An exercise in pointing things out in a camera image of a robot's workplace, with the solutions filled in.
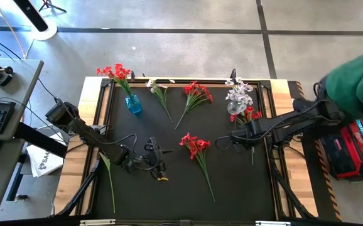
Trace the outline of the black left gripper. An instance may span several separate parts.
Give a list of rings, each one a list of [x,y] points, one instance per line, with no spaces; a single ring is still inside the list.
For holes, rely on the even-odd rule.
[[[137,164],[137,169],[141,171],[149,171],[150,175],[157,180],[161,177],[166,177],[165,171],[176,168],[176,163],[166,165],[163,155],[173,152],[173,149],[161,148],[155,137],[150,137],[144,145],[144,150],[147,152],[144,156],[140,156]]]

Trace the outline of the long red flower bunch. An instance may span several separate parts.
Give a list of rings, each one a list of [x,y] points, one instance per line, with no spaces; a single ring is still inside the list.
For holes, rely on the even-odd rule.
[[[192,81],[189,85],[184,86],[183,90],[187,97],[186,106],[175,129],[178,128],[184,116],[193,108],[205,102],[213,102],[212,94],[209,92],[208,88],[198,84],[197,81]]]
[[[192,136],[189,132],[182,137],[180,143],[180,146],[185,146],[189,152],[190,152],[190,159],[196,160],[198,164],[200,165],[204,177],[207,181],[207,184],[209,186],[210,194],[212,196],[213,202],[216,202],[215,195],[212,189],[212,185],[210,182],[209,172],[207,169],[207,150],[211,146],[210,141],[206,141],[203,139],[199,139],[197,136]]]
[[[249,121],[252,121],[254,119],[261,118],[262,112],[260,110],[254,111],[254,107],[246,107],[244,111],[238,114],[232,114],[230,116],[230,121],[234,123],[234,127],[236,127],[237,124],[243,125]]]

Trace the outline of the white artificial flower bunch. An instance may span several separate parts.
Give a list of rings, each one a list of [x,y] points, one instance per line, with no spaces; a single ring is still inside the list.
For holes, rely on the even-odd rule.
[[[231,78],[227,78],[225,84],[227,87],[230,87],[230,90],[225,98],[226,100],[237,102],[238,104],[242,104],[246,107],[253,105],[249,92],[252,92],[254,88],[248,83],[245,83],[241,77],[237,77],[235,82]]]
[[[167,90],[168,86],[163,85],[161,83],[157,83],[155,79],[149,79],[146,83],[146,87],[149,91],[158,99],[160,105],[164,108],[167,116],[169,117],[171,123],[173,123],[173,119],[167,108]]]

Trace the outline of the single long-stemmed leafy flower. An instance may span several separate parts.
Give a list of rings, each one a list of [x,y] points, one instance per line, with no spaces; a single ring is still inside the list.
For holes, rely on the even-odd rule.
[[[113,187],[112,175],[111,175],[111,162],[110,162],[109,158],[105,154],[99,153],[99,155],[100,155],[100,158],[103,161],[103,163],[104,163],[104,165],[106,166],[106,169],[107,169],[110,188],[111,188],[112,209],[113,209],[113,213],[115,213],[116,212],[116,203],[115,203],[114,187]]]

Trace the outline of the short red flower bunch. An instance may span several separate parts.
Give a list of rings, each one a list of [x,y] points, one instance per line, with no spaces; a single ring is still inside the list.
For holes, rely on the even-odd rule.
[[[113,67],[106,66],[103,68],[97,68],[96,70],[96,74],[109,77],[118,83],[128,96],[132,96],[129,83],[127,81],[127,77],[130,73],[130,69],[125,69],[121,63],[116,63]]]

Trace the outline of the clear glass vase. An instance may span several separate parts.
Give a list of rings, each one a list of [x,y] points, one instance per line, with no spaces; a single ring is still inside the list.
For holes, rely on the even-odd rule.
[[[238,101],[231,101],[227,105],[227,111],[230,115],[238,115],[246,109],[246,104]]]

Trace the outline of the blue glass vase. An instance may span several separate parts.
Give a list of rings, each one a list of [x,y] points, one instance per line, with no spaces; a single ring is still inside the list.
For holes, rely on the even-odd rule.
[[[128,95],[125,98],[125,101],[126,101],[126,106],[127,106],[128,110],[130,112],[132,112],[133,114],[136,115],[142,111],[141,103],[140,103],[137,95],[135,95],[135,94]]]

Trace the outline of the black table mat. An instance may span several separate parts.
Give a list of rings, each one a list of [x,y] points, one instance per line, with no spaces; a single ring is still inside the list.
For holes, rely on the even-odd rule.
[[[229,145],[227,134],[234,130],[227,112],[227,87],[210,87],[212,103],[199,105],[188,112],[175,129],[185,108],[186,95],[181,87],[168,89],[167,108],[171,123],[158,99],[146,88],[136,87],[142,111],[134,115],[126,107],[125,93],[117,88],[111,106],[112,129],[108,137],[118,140],[137,134],[135,150],[145,153],[150,137],[174,151],[165,154],[166,165],[176,163],[166,171],[168,181],[157,181],[148,172],[128,173],[111,167],[116,203],[113,213],[111,188],[106,168],[99,171],[92,213],[96,218],[121,220],[190,219],[194,222],[248,222],[273,220],[273,191],[269,166],[263,145],[253,150],[238,151]],[[213,202],[204,173],[190,152],[179,143],[187,133],[211,142],[207,150],[207,169],[215,195]]]

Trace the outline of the hazard striped black platform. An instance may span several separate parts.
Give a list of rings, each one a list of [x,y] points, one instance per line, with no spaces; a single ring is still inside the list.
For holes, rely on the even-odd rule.
[[[342,220],[320,141],[295,136],[285,149],[290,187],[303,206],[322,220]]]

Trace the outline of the red and black tool box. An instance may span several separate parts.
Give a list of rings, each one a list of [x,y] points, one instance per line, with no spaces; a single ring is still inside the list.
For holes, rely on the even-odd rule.
[[[321,143],[335,179],[363,180],[363,120],[357,119],[321,138]]]

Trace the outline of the white paper sheet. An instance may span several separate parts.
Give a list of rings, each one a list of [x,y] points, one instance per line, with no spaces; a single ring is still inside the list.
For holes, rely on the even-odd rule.
[[[28,156],[30,157],[31,172],[33,177],[40,178],[63,166],[63,158],[35,145],[28,146],[26,150],[28,152]]]

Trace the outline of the black desk support bar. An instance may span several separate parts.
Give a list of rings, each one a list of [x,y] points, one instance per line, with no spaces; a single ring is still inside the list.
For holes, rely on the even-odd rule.
[[[64,144],[38,132],[36,129],[20,122],[14,133],[16,139],[24,139],[26,142],[33,144],[41,149],[55,154],[63,158],[67,151],[67,147]]]

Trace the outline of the white floor stand base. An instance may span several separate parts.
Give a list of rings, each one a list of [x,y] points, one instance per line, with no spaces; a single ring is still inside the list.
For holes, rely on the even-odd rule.
[[[29,25],[17,29],[10,23],[4,12],[4,10],[8,10],[10,6],[17,8],[20,17],[29,22]],[[46,41],[53,38],[58,32],[58,26],[55,23],[46,20],[36,9],[31,0],[0,0],[0,16],[15,38],[17,38],[17,31],[30,31],[33,39]]]

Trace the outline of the black tripod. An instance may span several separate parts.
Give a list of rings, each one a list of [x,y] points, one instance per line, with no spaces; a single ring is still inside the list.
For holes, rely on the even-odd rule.
[[[41,7],[39,8],[39,12],[41,12],[44,9],[57,9],[63,13],[67,13],[67,11],[63,8],[60,8],[54,4],[51,3],[51,0],[42,0],[43,4],[41,5]]]

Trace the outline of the silver metal bracket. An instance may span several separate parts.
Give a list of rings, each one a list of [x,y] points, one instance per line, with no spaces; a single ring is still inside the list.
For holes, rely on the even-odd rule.
[[[115,219],[92,219],[92,220],[81,220],[79,226],[106,226],[115,225]]]
[[[290,222],[256,220],[255,226],[291,226]]]

